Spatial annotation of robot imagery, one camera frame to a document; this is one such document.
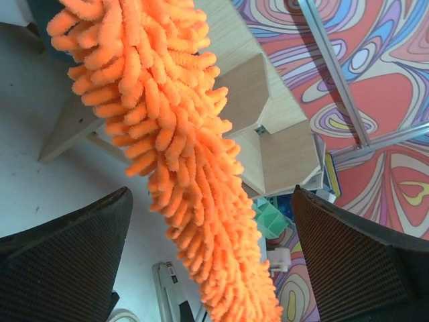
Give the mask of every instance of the white floor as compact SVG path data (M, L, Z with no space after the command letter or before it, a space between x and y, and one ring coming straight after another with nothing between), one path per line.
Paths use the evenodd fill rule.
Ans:
M82 142L49 164L39 164L42 144L61 106L71 95L66 68L38 54L25 30L0 24L0 237L39 225L128 186L133 216L117 274L119 308L141 321L160 321L151 267L173 260L185 295L196 314L197 286L176 260L166 226L148 211L142 178L128 179L124 165Z

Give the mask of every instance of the orange object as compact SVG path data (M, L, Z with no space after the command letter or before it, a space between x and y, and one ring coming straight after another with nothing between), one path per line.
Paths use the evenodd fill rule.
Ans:
M239 146L224 140L218 114L227 89L212 89L216 56L206 15L192 0L60 0L48 24L52 45L79 67L73 91L107 118L113 143L128 146L127 176L147 188L170 226L213 321L280 321L282 308L260 264L252 201L237 177Z

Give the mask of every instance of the metal frame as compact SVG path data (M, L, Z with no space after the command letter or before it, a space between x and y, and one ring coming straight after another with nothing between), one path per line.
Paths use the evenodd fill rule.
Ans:
M429 122L426 122L406 129L394 131L375 139L370 139L367 130L365 129L365 124L359 114L359 110L357 109L355 100L351 94L350 88L345 80L343 71L341 70L341 66L336 59L328 34L323 26L317 7L314 4L314 0L298 0L298 3L301 7L304 18L307 21L308 27L316 40L320 53L326 62L326 67L328 68L341 99L343 100L345 109L347 110L353 127L355 128L357 138L359 139L359 145L334 151L332 156L336 162L357 158L378 149L385 148L386 146L398 144L429 133Z

